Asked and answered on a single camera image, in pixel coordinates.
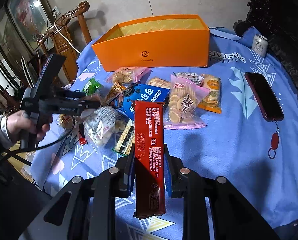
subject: blue snack package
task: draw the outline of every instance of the blue snack package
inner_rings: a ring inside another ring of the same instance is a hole
[[[132,101],[163,102],[169,94],[169,89],[154,87],[146,84],[133,83],[116,97],[110,106],[124,113],[132,121],[135,120],[135,110]]]

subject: blue blanket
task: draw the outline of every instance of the blue blanket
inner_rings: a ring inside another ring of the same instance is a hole
[[[201,176],[227,177],[273,228],[290,223],[298,219],[298,92],[275,58],[269,54],[261,58],[249,49],[256,29],[250,28],[243,38],[223,30],[211,32],[208,68],[152,68],[150,78],[169,81],[173,72],[220,77],[222,114],[198,110],[208,126],[164,130],[165,143],[171,155],[181,158],[185,167]],[[103,81],[108,75],[90,47],[82,53],[80,59],[84,63],[79,64],[79,77],[72,90],[81,90],[91,77]],[[278,122],[280,142],[273,160],[267,153],[276,125],[263,119],[245,72],[265,76],[284,112],[284,120]],[[103,85],[105,94],[110,84]],[[53,122],[51,132],[40,145],[58,137],[59,127]],[[85,179],[97,176],[120,157],[111,151],[115,136],[99,152],[89,145],[80,146],[77,140],[73,133],[62,144],[36,152],[31,172],[47,193],[55,195],[76,175]],[[183,201],[171,199],[166,193],[166,209],[161,217],[139,220],[133,217],[135,191],[128,199],[116,198],[117,239],[182,239]]]

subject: white can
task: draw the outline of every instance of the white can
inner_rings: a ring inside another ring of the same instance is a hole
[[[251,49],[262,57],[266,56],[268,40],[266,37],[256,34]]]

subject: red keychain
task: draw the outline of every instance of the red keychain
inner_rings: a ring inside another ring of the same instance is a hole
[[[276,126],[277,126],[277,131],[275,133],[273,133],[272,137],[271,137],[271,142],[270,142],[270,145],[271,145],[271,148],[268,150],[268,157],[270,159],[274,159],[276,157],[276,150],[278,148],[278,144],[279,144],[279,128],[278,128],[278,125],[277,125],[277,122],[275,121],[276,123]],[[274,151],[274,156],[271,157],[270,156],[270,151],[273,150]]]

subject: person's hand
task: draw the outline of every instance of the person's hand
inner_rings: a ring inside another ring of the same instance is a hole
[[[50,130],[50,124],[46,123],[40,131],[37,131],[36,125],[31,119],[24,117],[24,111],[20,110],[11,114],[7,118],[7,130],[10,140],[16,143],[20,139],[20,131],[27,130],[30,133],[36,134],[37,142],[42,141],[46,133]],[[49,123],[52,123],[52,115],[49,117]]]

